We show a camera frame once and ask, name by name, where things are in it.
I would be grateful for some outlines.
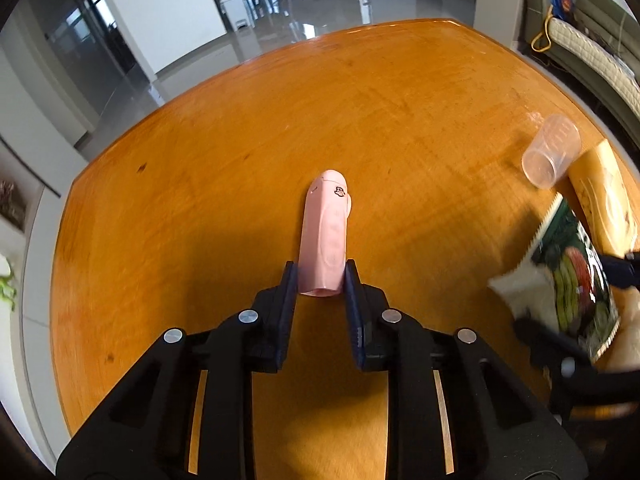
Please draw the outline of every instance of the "pink cylindrical object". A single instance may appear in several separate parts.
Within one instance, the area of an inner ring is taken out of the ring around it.
[[[340,294],[350,211],[347,181],[340,173],[327,170],[311,183],[306,192],[298,259],[298,291],[301,294]]]

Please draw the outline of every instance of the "glossy floor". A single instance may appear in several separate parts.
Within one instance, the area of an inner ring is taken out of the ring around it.
[[[213,75],[270,50],[368,23],[453,18],[472,25],[475,4],[469,0],[281,0],[274,2],[275,12],[265,12],[265,8],[265,4],[256,7],[256,13],[262,15],[255,20],[254,28],[226,34],[204,45],[162,70],[152,84],[136,66],[113,93],[97,130],[82,143],[79,151],[92,160],[167,101]],[[276,96],[264,89],[264,98],[267,101]],[[224,96],[211,106],[224,107]]]

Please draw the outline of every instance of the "picture of vegetable on package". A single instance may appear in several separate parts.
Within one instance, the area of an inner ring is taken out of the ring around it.
[[[489,280],[514,317],[531,316],[574,339],[596,361],[620,325],[609,283],[589,236],[557,195],[520,265]]]

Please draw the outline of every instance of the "transparent measuring cup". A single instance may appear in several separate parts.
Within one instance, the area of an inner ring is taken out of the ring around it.
[[[522,155],[522,170],[534,186],[549,189],[578,158],[581,149],[575,124],[562,115],[551,115]]]

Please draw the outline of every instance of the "wooden table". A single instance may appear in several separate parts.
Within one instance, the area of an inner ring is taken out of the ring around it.
[[[92,162],[66,204],[51,308],[70,430],[165,329],[213,328],[278,282],[307,187],[328,168],[353,198],[347,253],[363,282],[428,328],[474,327],[544,397],[486,282],[516,266],[553,200],[520,157],[556,112],[583,149],[602,139],[535,69],[442,20],[297,43],[169,102]],[[254,435],[263,480],[384,477],[386,375],[356,370],[342,297],[298,297],[284,370],[254,379]]]

